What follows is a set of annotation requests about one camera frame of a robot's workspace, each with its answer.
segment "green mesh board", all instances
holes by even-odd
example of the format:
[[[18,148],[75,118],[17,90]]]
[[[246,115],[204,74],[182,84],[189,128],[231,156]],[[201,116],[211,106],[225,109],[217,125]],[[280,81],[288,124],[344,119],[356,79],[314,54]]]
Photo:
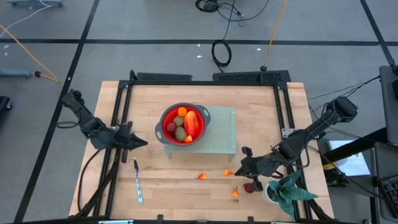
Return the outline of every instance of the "green mesh board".
[[[169,158],[173,152],[228,154],[230,159],[236,154],[235,109],[225,106],[206,107],[211,121],[203,137],[191,146],[165,145]]]

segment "small orange fruit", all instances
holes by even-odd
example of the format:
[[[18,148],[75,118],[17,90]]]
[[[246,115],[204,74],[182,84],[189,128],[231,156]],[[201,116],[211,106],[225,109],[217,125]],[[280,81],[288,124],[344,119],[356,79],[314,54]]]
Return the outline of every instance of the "small orange fruit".
[[[224,175],[231,175],[233,172],[229,169],[224,170]]]
[[[200,174],[198,179],[199,180],[206,180],[206,174]]]
[[[232,191],[232,197],[238,197],[239,192],[238,192],[238,187],[235,188],[235,190]]]
[[[184,142],[185,142],[185,143],[190,143],[190,142],[192,142],[192,136],[191,136],[191,135],[187,136],[187,137],[184,139]]]
[[[178,108],[177,112],[180,117],[185,117],[185,115],[187,115],[187,109],[182,106]]]

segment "wooden table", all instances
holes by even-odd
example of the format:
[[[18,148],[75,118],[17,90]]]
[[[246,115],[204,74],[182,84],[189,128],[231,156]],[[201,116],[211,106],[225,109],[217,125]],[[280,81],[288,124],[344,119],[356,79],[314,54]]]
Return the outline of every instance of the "wooden table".
[[[118,82],[103,82],[101,86],[95,116],[106,124],[111,121],[117,87]],[[305,128],[312,120],[303,83],[288,83],[288,87],[296,128]],[[281,91],[280,98],[285,109]],[[237,154],[231,162],[226,155],[175,153],[172,159],[167,158],[164,146],[155,137],[154,127],[162,113],[179,102],[236,109]],[[272,87],[134,85],[127,120],[134,122],[135,134],[149,144],[130,152],[127,163],[119,166],[111,218],[154,220],[158,214],[163,214],[165,220],[245,221],[248,216],[253,216],[255,221],[291,221],[278,205],[265,202],[260,192],[246,193],[243,184],[249,179],[223,174],[225,169],[237,170],[240,167],[240,160],[244,157],[241,147],[250,147],[255,156],[261,156],[270,153],[270,145],[281,140]],[[95,151],[88,141],[81,167]],[[307,188],[319,196],[315,200],[327,215],[333,217],[320,156],[312,150],[309,153],[311,163],[304,169]],[[82,206],[98,187],[103,155],[104,152],[100,152],[85,172]],[[140,167],[143,205],[139,205],[137,200],[133,156]],[[302,160],[303,164],[307,163],[304,153]],[[201,173],[207,175],[206,180],[197,179]],[[263,185],[270,180],[260,178]],[[77,187],[71,215],[77,213]],[[236,187],[239,197],[232,198],[231,193]],[[104,213],[107,194],[105,190],[100,214]],[[299,207],[301,217],[304,217],[301,203]]]

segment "bowl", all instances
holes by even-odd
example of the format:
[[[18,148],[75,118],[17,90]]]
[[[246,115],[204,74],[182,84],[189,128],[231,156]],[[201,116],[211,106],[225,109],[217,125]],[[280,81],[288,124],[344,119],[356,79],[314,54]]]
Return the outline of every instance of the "bowl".
[[[178,108],[181,106],[185,107],[187,111],[195,112],[199,125],[198,132],[195,133],[194,136],[192,136],[193,141],[188,143],[177,141],[171,136],[170,133],[166,131],[166,125],[171,123],[173,119],[176,116],[178,116]],[[165,145],[171,144],[174,146],[191,146],[192,144],[195,144],[203,137],[210,121],[211,121],[210,113],[204,106],[193,105],[191,103],[177,103],[164,111],[159,123],[156,124],[155,135],[156,138]]]

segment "gray floor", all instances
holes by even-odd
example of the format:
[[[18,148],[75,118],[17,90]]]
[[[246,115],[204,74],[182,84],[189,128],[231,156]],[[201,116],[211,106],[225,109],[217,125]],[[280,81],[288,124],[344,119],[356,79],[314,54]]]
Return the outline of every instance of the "gray floor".
[[[65,6],[39,12],[10,31],[17,38],[79,39],[93,0],[64,0]],[[227,20],[217,13],[198,11],[190,0],[101,0],[89,39],[219,39]],[[264,5],[261,0],[238,0],[245,17]],[[386,41],[397,41],[398,15],[394,0],[367,0]],[[244,27],[231,23],[227,39],[269,40],[282,0],[270,0],[267,9]],[[34,7],[12,7],[0,2],[0,23],[28,16]],[[275,37],[277,40],[377,41],[359,0],[290,1]],[[61,84],[43,78],[0,79],[0,95],[12,98],[12,113],[1,120],[0,131],[0,223],[12,222],[40,151],[55,104],[68,73],[77,44],[26,44],[53,71]],[[226,72],[259,70],[268,45],[231,45],[233,58]],[[398,58],[398,47],[389,47]],[[101,82],[120,80],[130,69],[136,72],[182,73],[194,80],[211,80],[218,72],[211,58],[211,45],[86,44],[78,62],[71,88],[83,93],[94,110]],[[218,49],[220,59],[226,52]],[[287,69],[294,82],[304,82],[307,96],[314,97],[369,80],[387,61],[380,46],[274,45],[268,61],[270,70]],[[42,70],[17,44],[0,44],[0,67]],[[326,96],[310,101],[318,106],[333,99]],[[359,115],[344,131],[362,136],[385,125],[379,82],[366,85],[351,97]],[[63,110],[60,120],[72,119]],[[330,139],[346,139],[331,133]],[[38,179],[25,221],[63,218],[68,215],[86,139],[77,129],[56,129]],[[369,200],[340,189],[330,189],[336,218],[360,222],[369,218]]]

